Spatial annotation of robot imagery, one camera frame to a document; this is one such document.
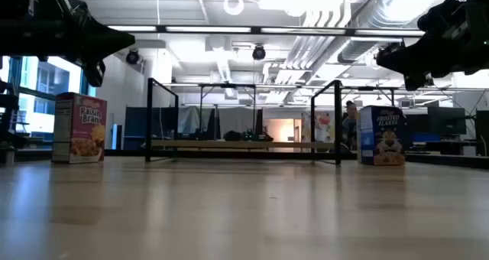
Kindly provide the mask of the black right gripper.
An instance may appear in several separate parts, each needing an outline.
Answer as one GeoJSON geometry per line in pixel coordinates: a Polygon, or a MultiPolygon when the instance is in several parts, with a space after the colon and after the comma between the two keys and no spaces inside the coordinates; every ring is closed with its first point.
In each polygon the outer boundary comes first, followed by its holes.
{"type": "Polygon", "coordinates": [[[451,73],[457,64],[459,45],[435,30],[427,31],[416,43],[405,41],[382,47],[376,56],[377,65],[403,74],[409,91],[434,84],[434,79],[451,73]]]}

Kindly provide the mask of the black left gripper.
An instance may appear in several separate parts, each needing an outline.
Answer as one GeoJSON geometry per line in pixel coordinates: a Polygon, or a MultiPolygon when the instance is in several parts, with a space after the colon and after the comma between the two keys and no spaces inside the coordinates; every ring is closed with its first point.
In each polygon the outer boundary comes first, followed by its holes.
{"type": "Polygon", "coordinates": [[[133,45],[135,37],[98,22],[86,3],[82,4],[82,11],[80,21],[38,25],[28,38],[28,54],[65,57],[70,62],[78,62],[85,70],[87,82],[100,87],[105,75],[103,59],[133,45]]]}

